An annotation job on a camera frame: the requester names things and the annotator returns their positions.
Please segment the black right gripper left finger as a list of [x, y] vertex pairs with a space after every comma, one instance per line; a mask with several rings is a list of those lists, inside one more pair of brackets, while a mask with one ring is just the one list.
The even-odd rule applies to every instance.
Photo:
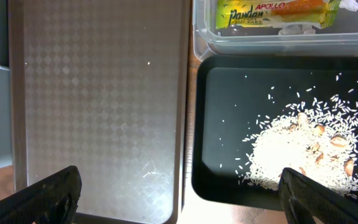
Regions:
[[0, 223], [71, 223], [81, 187], [77, 166], [68, 166], [0, 200]]

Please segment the rice and food scraps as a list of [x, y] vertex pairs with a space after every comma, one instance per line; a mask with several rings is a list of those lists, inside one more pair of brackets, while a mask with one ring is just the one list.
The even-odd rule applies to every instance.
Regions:
[[275, 192], [292, 168], [358, 200], [358, 73], [245, 75], [233, 107], [236, 185]]

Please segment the yellow orange snack wrapper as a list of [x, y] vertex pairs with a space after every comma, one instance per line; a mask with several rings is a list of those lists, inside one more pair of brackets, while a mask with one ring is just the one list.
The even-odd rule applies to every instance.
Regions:
[[333, 24], [338, 0], [219, 0], [216, 28], [311, 25], [324, 29]]

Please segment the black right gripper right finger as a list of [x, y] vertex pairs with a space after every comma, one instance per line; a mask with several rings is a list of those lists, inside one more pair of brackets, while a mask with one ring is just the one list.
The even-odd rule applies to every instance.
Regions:
[[288, 223], [358, 224], [358, 204], [291, 168], [282, 171], [278, 194]]

